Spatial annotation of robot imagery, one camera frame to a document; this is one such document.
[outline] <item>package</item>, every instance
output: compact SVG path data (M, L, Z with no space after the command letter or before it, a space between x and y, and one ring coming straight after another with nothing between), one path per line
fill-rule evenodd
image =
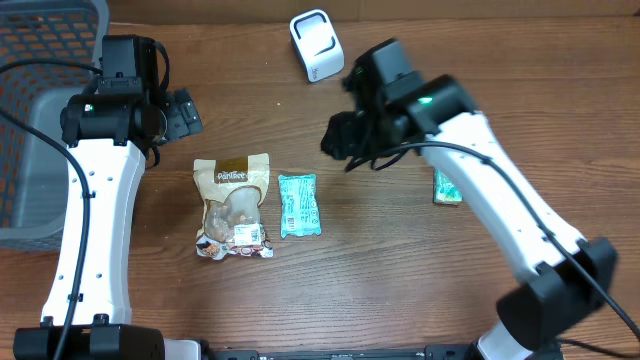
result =
M320 211L316 201L316 175L278 177L282 198L280 236L320 235Z
M462 202L460 190L439 170L433 171L433 202L445 205L459 205Z
M193 179L204 201L198 255L214 260L227 255L273 256L258 210L269 188L268 154L196 160Z

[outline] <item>wooden tabletop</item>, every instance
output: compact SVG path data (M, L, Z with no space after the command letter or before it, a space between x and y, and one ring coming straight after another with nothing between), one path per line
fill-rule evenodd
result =
M456 76L513 161L588 238L620 254L611 293L640 320L640 18L339 23L347 66L310 85L288 25L113 26L161 41L171 87L187 87L204 133L161 148L138 192L129 258L136 325L214 348L259 351L467 343L496 322L517 284L471 209L432 203L432 169L413 155L344 174L320 152L329 117L351 110L340 78L395 36L426 78ZM261 207L269 260L195 255L202 201L193 160L269 153ZM322 236L278 237L277 176L318 176ZM0 251L0 357L37 326L56 253ZM638 350L604 308L567 337ZM567 349L568 358L593 358Z

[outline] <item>cable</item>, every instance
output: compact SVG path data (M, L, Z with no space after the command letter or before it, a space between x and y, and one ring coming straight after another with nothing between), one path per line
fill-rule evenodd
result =
M596 353L599 353L599 354L611 356L611 357L618 358L618 359L640 359L640 354L638 354L638 355L622 354L622 353L619 353L619 352L616 352L616 351L612 351L612 350L608 350L608 349L605 349L605 348L601 348L599 346L589 345L587 343L583 343L583 342L577 341L577 340L558 338L558 339L556 339L556 341L558 341L560 344L577 346L577 347L583 348L585 350L589 350L589 351L592 351L592 352L596 352Z
M95 68L91 65L87 65L87 64L83 64L75 61L58 60L58 59L27 59L27 60L14 61L12 63L0 66L0 74L10 69L13 69L15 67L33 65L33 64L48 64L48 65L77 67L77 68L92 71L98 75L102 75L102 70Z
M349 163L349 165L347 166L345 171L347 171L347 172L351 171L351 170L357 168L358 166L360 166L362 164L365 164L368 161L375 161L376 159L381 158L381 157L389 157L389 156L393 156L393 155L396 155L396 154L406 153L407 151L412 150L412 149L421 149L421 148L425 148L425 147L439 147L439 148L447 148L447 149L456 150L456 151L471 155L471 156L479 159L482 162L482 164L488 165L493 170L495 170L498 173L498 175L500 175L502 177L502 179L507 183L507 185L509 185L509 187L515 193L515 195L518 197L518 199L520 200L522 205L527 209L527 211L529 212L529 214L531 215L531 217L535 221L536 225L543 232L543 234L547 238L547 240L549 240L549 242L551 242L551 244L562 254L562 256L564 256L564 258L567 260L567 262L580 274L580 276L582 276L582 278L587 283L589 283L589 285L591 285L591 287L593 287L593 289L598 294L600 294L600 296L602 296L604 301L607 304L609 304L609 306L611 306L613 311L615 311L615 313L618 314L618 316L622 319L622 321L625 322L625 324L629 327L629 330L631 330L631 332L633 332L635 337L640 342L640 329L638 329L638 326L633 322L633 319L631 319L631 317L620 307L620 305L618 305L615 302L615 300L613 300L613 298L611 296L609 296L609 294L607 294L607 292L600 286L600 284L598 284L598 282L558 242L558 240L556 239L553 231L551 231L551 229L549 229L544 224L544 222L542 221L540 216L533 209L533 206L531 206L531 204L529 203L527 198L524 196L522 191L520 191L520 189L518 188L516 183L513 181L513 179L511 179L511 177L509 177L509 175L500 166L498 166L498 164L496 164L491 159L491 157L486 156L486 155L481 154L481 153L479 153L479 152L477 152L477 151L475 151L473 149L470 149L470 148L467 148L467 147L464 147L464 146L461 146L461 145L447 143L447 142L440 142L440 141L427 141L427 142L420 142L420 143L403 144L403 145L391 148L389 150L383 151L383 152L381 152L381 153L379 153L377 155L368 156L368 157L359 159L357 161L352 161L352 162ZM578 341L574 341L574 343L571 344L571 345L581 346L581 345L588 345L588 344L584 344L584 343L580 343Z
M27 124L23 124L20 120L13 117L4 109L0 108L0 115L2 115L7 121L12 123L13 125L25 130L26 132L34 135L38 139L44 141L52 148L56 149L62 156L67 158L73 169L76 171L78 175L78 179L80 180L80 186L82 186L82 200L83 200L83 212L82 212L82 231L80 233L80 247L78 250L78 261L76 264L76 272L73 277L73 285L71 287L71 298L69 299L69 309L67 310L67 316L64 319L64 326L62 328L62 334L60 335L60 341L58 342L58 346L56 347L56 352L54 355L54 360L60 360L62 358L62 354L64 352L64 345L69 337L69 331L71 329L71 322L73 321L73 315L76 311L76 305L78 303L78 296L80 293L80 279L82 279L82 269L84 268L84 258L87 253L87 242L89 239L89 200L92 197L89 192L89 183L87 182L87 178L80 167L78 161L71 155L71 153L65 149L62 145L58 144L55 140L51 139L47 135L41 133L37 129L29 126Z

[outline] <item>green light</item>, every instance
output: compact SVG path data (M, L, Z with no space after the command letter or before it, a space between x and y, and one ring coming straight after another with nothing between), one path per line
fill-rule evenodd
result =
M421 105L429 105L429 104L431 104L433 102L433 98L431 96L426 96L426 97L423 97L423 98L419 98L418 102Z

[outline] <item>plastic crate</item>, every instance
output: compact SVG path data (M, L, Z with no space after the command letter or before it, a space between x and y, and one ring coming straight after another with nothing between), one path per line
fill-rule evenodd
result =
M95 66L108 25L105 0L0 1L0 65L55 58ZM63 144L60 111L90 78L55 65L14 68L0 74L0 106ZM0 247L59 249L67 181L62 155L0 119Z

